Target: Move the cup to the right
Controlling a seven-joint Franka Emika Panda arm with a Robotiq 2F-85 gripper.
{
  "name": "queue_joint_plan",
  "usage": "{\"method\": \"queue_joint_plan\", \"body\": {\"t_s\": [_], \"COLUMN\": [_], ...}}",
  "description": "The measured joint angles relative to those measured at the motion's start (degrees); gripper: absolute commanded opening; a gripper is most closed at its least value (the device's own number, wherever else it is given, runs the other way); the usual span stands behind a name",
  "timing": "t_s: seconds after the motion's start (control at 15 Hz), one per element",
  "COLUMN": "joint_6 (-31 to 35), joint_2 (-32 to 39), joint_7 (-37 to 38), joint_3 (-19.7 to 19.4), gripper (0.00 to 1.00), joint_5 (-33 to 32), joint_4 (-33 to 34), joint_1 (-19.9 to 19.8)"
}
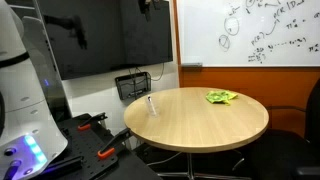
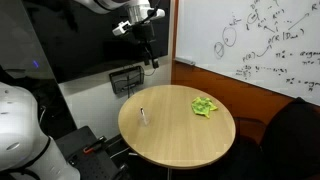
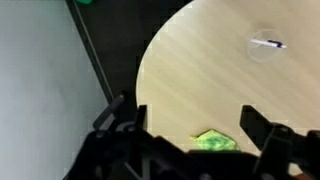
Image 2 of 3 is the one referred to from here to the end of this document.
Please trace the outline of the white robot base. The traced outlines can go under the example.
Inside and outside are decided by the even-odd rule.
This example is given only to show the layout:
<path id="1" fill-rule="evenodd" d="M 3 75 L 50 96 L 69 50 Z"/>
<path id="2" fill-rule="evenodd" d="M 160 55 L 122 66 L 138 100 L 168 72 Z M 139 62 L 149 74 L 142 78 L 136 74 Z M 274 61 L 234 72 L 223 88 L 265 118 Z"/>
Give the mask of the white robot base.
<path id="1" fill-rule="evenodd" d="M 0 83 L 0 172 L 16 180 L 80 180 L 52 137 L 42 132 L 38 104 L 26 89 Z"/>

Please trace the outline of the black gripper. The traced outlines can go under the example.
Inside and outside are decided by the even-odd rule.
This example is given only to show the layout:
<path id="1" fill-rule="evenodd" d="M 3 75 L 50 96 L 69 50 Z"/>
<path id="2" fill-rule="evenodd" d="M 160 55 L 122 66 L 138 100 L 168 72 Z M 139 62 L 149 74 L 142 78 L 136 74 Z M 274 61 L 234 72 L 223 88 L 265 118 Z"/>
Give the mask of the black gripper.
<path id="1" fill-rule="evenodd" d="M 154 56 L 153 50 L 149 50 L 146 46 L 151 46 L 156 41 L 156 36 L 152 23 L 137 24 L 133 26 L 133 35 L 135 38 L 135 45 L 138 47 L 144 46 L 146 59 L 144 60 L 145 66 L 150 65 L 149 55 L 151 54 L 152 67 L 159 68 L 158 59 Z"/>

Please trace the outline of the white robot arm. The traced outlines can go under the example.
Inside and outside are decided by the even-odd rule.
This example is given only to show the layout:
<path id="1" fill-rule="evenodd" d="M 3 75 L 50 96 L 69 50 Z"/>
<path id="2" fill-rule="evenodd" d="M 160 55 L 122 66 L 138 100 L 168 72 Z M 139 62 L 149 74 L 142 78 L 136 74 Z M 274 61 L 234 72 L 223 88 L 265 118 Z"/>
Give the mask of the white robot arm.
<path id="1" fill-rule="evenodd" d="M 153 56 L 150 42 L 155 39 L 153 20 L 166 16 L 163 9 L 159 8 L 161 0 L 152 7 L 149 0 L 75 0 L 97 14 L 107 14 L 120 7 L 128 13 L 128 19 L 118 23 L 112 30 L 115 36 L 132 33 L 144 46 L 149 58 L 144 61 L 146 65 L 152 64 L 154 69 L 159 67 L 158 60 Z"/>

